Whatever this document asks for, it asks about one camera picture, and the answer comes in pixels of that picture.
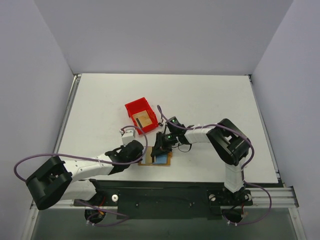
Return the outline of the orange credit card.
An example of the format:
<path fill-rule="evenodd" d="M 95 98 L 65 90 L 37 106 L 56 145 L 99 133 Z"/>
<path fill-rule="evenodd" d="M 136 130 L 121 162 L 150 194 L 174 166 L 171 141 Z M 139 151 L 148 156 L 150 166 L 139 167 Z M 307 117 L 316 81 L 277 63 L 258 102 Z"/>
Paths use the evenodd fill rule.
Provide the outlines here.
<path fill-rule="evenodd" d="M 149 146 L 146 150 L 146 154 L 144 155 L 142 163 L 145 165 L 152 165 L 154 162 L 154 157 L 151 156 L 153 151 L 153 147 Z"/>
<path fill-rule="evenodd" d="M 133 114 L 133 120 L 137 123 L 137 126 L 142 128 L 148 127 L 153 124 L 152 119 L 147 110 L 140 111 Z"/>

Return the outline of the red plastic bin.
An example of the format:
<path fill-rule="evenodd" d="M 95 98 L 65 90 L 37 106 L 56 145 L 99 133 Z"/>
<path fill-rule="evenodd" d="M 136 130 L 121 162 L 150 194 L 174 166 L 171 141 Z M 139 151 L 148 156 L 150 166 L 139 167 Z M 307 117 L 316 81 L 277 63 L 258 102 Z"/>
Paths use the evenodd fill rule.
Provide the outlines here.
<path fill-rule="evenodd" d="M 132 102 L 126 103 L 125 105 L 128 117 L 132 120 L 133 124 L 138 127 L 137 123 L 134 121 L 133 115 L 139 112 L 142 112 L 144 110 L 147 110 L 151 120 L 152 120 L 152 125 L 144 127 L 144 128 L 140 128 L 140 130 L 138 130 L 138 134 L 141 135 L 142 131 L 144 133 L 148 133 L 151 132 L 153 130 L 155 130 L 159 124 L 158 124 L 158 119 L 156 117 L 155 112 L 153 111 L 153 109 L 151 108 L 151 106 L 149 105 L 148 101 L 146 100 L 145 97 L 139 98 L 137 100 L 134 100 Z"/>

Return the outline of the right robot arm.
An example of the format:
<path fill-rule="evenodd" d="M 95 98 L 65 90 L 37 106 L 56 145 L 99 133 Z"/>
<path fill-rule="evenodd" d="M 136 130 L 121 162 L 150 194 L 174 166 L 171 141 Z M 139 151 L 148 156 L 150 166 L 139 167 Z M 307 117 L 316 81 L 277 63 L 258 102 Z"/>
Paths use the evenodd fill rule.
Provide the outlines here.
<path fill-rule="evenodd" d="M 225 163 L 224 201 L 234 205 L 241 199 L 240 190 L 245 187 L 242 165 L 250 149 L 250 145 L 246 142 L 247 138 L 240 136 L 242 134 L 227 118 L 214 127 L 194 125 L 186 127 L 173 116 L 164 124 L 164 130 L 156 133 L 155 145 L 150 156 L 156 158 L 183 145 L 192 148 L 194 144 L 211 144 Z"/>

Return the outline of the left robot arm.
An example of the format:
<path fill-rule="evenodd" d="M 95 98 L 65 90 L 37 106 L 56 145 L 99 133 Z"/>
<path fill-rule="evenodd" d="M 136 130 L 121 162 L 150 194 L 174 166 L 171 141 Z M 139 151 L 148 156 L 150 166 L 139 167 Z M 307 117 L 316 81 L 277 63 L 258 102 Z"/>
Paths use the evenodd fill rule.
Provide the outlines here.
<path fill-rule="evenodd" d="M 95 176 L 109 176 L 123 172 L 140 161 L 146 152 L 137 140 L 107 151 L 95 158 L 62 160 L 63 154 L 54 155 L 43 163 L 25 181 L 38 208 L 46 210 L 60 200 L 86 200 L 97 206 L 103 193 L 86 180 Z"/>

